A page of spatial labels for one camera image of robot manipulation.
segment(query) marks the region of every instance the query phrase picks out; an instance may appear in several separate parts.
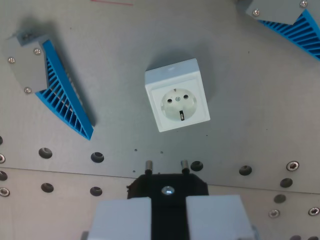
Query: mounting hole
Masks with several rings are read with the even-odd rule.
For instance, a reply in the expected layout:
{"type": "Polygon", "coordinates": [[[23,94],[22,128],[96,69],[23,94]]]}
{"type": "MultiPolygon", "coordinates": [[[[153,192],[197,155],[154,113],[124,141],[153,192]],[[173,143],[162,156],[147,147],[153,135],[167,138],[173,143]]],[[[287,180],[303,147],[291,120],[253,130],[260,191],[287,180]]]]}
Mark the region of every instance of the mounting hole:
{"type": "Polygon", "coordinates": [[[301,240],[301,236],[294,235],[294,236],[290,237],[290,240],[301,240]]]}
{"type": "Polygon", "coordinates": [[[92,196],[98,197],[102,194],[102,189],[98,186],[94,186],[90,189],[90,193],[92,196]]]}
{"type": "Polygon", "coordinates": [[[4,171],[0,171],[0,181],[5,181],[8,179],[8,175],[4,171]]]}
{"type": "Polygon", "coordinates": [[[5,156],[0,153],[0,164],[3,164],[6,161],[5,156]]]}
{"type": "Polygon", "coordinates": [[[54,191],[54,186],[52,186],[52,184],[46,182],[41,185],[41,189],[45,193],[52,193],[54,191]]]}
{"type": "Polygon", "coordinates": [[[252,173],[252,167],[250,167],[248,165],[244,165],[244,166],[240,167],[239,173],[242,176],[248,176],[249,174],[252,173]]]}
{"type": "Polygon", "coordinates": [[[200,161],[194,161],[193,163],[191,163],[190,168],[192,171],[199,172],[201,169],[204,168],[204,165],[200,161]]]}
{"type": "Polygon", "coordinates": [[[103,160],[105,160],[105,157],[101,152],[96,151],[91,154],[91,160],[99,164],[102,163],[103,160]]]}
{"type": "Polygon", "coordinates": [[[283,188],[289,188],[293,183],[294,181],[292,181],[291,178],[284,178],[281,180],[280,186],[283,188]]]}
{"type": "Polygon", "coordinates": [[[291,161],[286,165],[288,171],[295,171],[299,168],[299,163],[297,161],[291,161]]]}
{"type": "Polygon", "coordinates": [[[274,197],[273,201],[276,203],[276,204],[282,204],[286,201],[286,195],[283,195],[283,194],[278,194],[277,196],[274,197]]]}
{"type": "Polygon", "coordinates": [[[320,212],[320,209],[318,207],[313,207],[308,211],[308,214],[310,216],[316,216],[319,214],[319,212],[320,212]]]}
{"type": "Polygon", "coordinates": [[[5,187],[0,187],[0,196],[2,197],[8,197],[10,195],[9,189],[5,187]]]}
{"type": "Polygon", "coordinates": [[[44,159],[49,159],[52,157],[52,151],[47,147],[42,147],[39,149],[39,155],[44,159]]]}

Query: gray metal surface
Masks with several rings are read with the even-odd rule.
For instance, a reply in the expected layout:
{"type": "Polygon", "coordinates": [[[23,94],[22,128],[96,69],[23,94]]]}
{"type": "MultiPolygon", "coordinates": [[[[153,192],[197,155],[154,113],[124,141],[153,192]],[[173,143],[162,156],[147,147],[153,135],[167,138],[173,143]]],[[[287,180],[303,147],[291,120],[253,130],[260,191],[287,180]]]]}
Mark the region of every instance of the gray metal surface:
{"type": "MultiPolygon", "coordinates": [[[[126,186],[134,181],[108,176],[1,170],[7,173],[8,179],[1,181],[0,187],[10,190],[10,196],[0,197],[1,240],[85,240],[97,204],[105,200],[126,199],[126,186]],[[54,191],[43,192],[43,183],[52,184],[54,191]],[[92,187],[100,187],[102,195],[92,196],[92,187]]],[[[240,195],[261,240],[289,240],[294,235],[301,236],[302,240],[320,237],[320,215],[308,215],[310,208],[319,207],[319,194],[282,192],[286,201],[275,203],[274,197],[281,192],[209,186],[209,193],[240,195]],[[270,218],[268,213],[272,209],[278,209],[280,216],[270,218]]]]}
{"type": "Polygon", "coordinates": [[[282,190],[292,178],[283,190],[320,193],[319,62],[233,1],[2,3],[1,42],[34,26],[51,34],[95,127],[91,141],[79,136],[25,95],[0,58],[1,167],[135,178],[146,160],[154,173],[179,173],[186,159],[203,163],[197,174],[209,184],[282,190]],[[158,132],[145,70],[192,58],[211,120],[158,132]],[[41,158],[40,148],[53,156],[41,158]],[[90,159],[94,152],[102,163],[90,159]],[[299,169],[288,171],[290,161],[299,169]],[[244,165],[248,176],[239,174],[244,165]]]}

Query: white power outlet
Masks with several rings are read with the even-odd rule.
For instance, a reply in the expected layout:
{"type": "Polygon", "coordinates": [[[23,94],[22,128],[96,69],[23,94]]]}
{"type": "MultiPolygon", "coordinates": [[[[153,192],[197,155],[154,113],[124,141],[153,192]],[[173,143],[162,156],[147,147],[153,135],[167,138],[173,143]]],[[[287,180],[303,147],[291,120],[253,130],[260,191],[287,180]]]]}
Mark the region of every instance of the white power outlet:
{"type": "Polygon", "coordinates": [[[210,120],[195,58],[146,71],[145,89],[159,132],[210,120]]]}

